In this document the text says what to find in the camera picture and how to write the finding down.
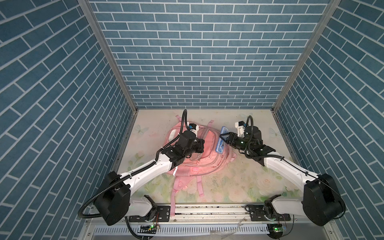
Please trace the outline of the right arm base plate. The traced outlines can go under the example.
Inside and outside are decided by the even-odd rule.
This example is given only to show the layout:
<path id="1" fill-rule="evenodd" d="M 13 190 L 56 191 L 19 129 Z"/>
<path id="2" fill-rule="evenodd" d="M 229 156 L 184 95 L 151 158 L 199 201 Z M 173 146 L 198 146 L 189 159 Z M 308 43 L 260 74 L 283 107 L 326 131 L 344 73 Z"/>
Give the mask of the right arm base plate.
<path id="1" fill-rule="evenodd" d="M 291 221 L 289 214 L 278 214 L 272 207 L 266 205 L 246 205 L 245 210 L 249 213 L 252 222 Z"/>

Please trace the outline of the blue geometry set case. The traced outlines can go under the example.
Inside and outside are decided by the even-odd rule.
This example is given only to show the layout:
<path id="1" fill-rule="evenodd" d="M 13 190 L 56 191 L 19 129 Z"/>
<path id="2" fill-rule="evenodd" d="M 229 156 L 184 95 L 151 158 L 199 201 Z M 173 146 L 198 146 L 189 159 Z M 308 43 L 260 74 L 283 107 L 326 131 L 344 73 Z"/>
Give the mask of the blue geometry set case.
<path id="1" fill-rule="evenodd" d="M 229 135 L 229 129 L 225 126 L 222 127 L 220 135 L 219 135 L 219 141 L 216 146 L 216 152 L 219 154 L 222 154 L 224 152 L 226 140 Z"/>

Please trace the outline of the pink student backpack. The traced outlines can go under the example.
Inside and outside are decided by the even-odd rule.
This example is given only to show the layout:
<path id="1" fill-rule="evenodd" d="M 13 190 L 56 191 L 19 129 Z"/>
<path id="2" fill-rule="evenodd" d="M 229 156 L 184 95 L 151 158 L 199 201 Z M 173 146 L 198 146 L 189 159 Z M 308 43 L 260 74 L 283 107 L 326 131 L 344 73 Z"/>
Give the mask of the pink student backpack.
<path id="1" fill-rule="evenodd" d="M 221 132 L 212 127 L 214 120 L 209 121 L 205 126 L 197 123 L 193 132 L 197 137 L 203 139 L 204 152 L 194 153 L 189 159 L 177 167 L 176 170 L 168 172 L 175 176 L 174 186 L 171 192 L 170 216 L 176 213 L 176 194 L 188 187 L 192 180 L 197 180 L 197 190 L 200 197 L 204 197 L 203 176 L 216 173 L 224 169 L 230 162 L 237 158 L 237 154 L 231 147 L 220 138 Z"/>

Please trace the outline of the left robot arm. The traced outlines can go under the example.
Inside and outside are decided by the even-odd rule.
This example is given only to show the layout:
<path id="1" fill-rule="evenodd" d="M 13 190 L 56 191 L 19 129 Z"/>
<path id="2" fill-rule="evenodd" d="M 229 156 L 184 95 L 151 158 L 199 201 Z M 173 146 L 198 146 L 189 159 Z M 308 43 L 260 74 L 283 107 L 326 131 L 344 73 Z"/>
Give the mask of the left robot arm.
<path id="1" fill-rule="evenodd" d="M 203 153 L 204 143 L 193 133 L 190 137 L 180 135 L 174 145 L 167 144 L 159 149 L 155 159 L 140 168 L 123 174 L 109 173 L 93 200 L 105 223 L 112 226 L 131 216 L 139 216 L 145 222 L 152 221 L 157 215 L 158 205 L 147 195 L 141 198 L 132 195 L 157 176 L 177 168 L 192 154 Z"/>

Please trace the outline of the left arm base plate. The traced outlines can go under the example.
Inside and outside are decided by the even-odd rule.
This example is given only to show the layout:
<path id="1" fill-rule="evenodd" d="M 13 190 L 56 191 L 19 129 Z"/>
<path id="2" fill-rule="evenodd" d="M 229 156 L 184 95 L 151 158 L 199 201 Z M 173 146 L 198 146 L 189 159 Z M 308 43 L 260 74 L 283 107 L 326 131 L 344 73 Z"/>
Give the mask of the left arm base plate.
<path id="1" fill-rule="evenodd" d="M 153 207 L 149 213 L 143 217 L 141 216 L 129 216 L 129 222 L 144 223 L 144 222 L 169 222 L 171 216 L 171 206 L 163 205 Z"/>

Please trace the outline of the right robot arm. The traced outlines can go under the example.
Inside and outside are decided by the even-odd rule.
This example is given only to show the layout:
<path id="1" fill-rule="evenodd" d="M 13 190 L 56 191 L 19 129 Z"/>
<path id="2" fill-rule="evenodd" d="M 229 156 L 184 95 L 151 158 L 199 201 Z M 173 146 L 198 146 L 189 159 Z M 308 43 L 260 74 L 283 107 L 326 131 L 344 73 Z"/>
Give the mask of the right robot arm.
<path id="1" fill-rule="evenodd" d="M 302 193 L 301 197 L 284 198 L 275 195 L 265 201 L 266 213 L 305 216 L 317 226 L 342 218 L 347 210 L 335 180 L 328 174 L 317 174 L 286 160 L 275 149 L 257 138 L 239 137 L 236 133 L 221 134 L 220 138 L 237 149 L 247 159 L 275 171 L 290 181 Z"/>

